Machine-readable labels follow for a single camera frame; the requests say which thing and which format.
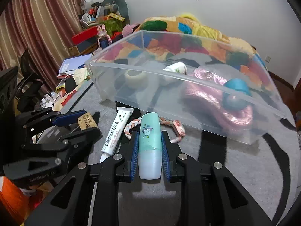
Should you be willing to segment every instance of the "toothpaste tube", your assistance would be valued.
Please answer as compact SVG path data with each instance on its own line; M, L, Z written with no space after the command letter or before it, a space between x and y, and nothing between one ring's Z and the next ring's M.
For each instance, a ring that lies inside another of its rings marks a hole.
M125 107L118 107L117 110L117 115L110 128L106 142L101 149L100 162L103 162L106 158L114 154L117 142L127 124L128 119L134 111L132 108Z

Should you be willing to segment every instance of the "braided rope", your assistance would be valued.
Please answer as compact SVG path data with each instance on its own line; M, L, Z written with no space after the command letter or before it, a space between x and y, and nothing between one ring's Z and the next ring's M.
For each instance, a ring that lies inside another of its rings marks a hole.
M128 139L131 139L130 129L136 127L137 125L141 124L142 117L139 117L137 119L134 119L130 123L128 123L124 128L124 134ZM171 143L178 143L181 141L182 137L186 135L185 129L182 126L182 124L179 121L170 121L163 117L159 117L160 124L172 126L174 131L176 132L177 137L175 139L172 139Z

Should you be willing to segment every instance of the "blue gripper pad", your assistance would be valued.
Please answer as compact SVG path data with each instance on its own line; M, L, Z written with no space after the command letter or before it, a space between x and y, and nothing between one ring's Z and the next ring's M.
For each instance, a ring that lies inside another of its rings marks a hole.
M137 162L138 162L138 148L139 148L139 132L136 134L135 144L133 148L133 155L131 159L131 172L130 178L133 181L136 175Z
M169 161L169 157L168 157L168 153L167 153L167 149L166 149L166 145L165 145L165 141L163 138L163 134L161 132L161 142L162 142L162 163L163 163L163 170L164 170L164 174L166 179L169 181L171 178L171 174L170 174L170 161Z
M87 112L85 110L80 110L80 111L59 115L58 117L55 118L52 124L57 127L68 126L70 124L77 123L77 119L86 113Z

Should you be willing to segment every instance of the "baseboard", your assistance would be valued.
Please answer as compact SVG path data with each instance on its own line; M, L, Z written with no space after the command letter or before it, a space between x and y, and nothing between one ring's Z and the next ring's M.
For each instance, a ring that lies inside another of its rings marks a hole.
M284 84L285 86L287 86L289 89L291 89L292 92L294 91L293 85L291 85L290 83L288 83L286 80L283 80L280 76L275 75L273 72L268 71L268 73L270 74L270 76L272 78L276 79L277 81L281 82L282 84Z

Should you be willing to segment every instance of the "power socket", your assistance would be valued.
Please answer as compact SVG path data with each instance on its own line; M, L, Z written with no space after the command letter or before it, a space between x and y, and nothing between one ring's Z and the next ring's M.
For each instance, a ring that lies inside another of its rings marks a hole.
M269 63L270 60L271 60L271 57L270 56L266 56L264 61L266 61L267 63Z

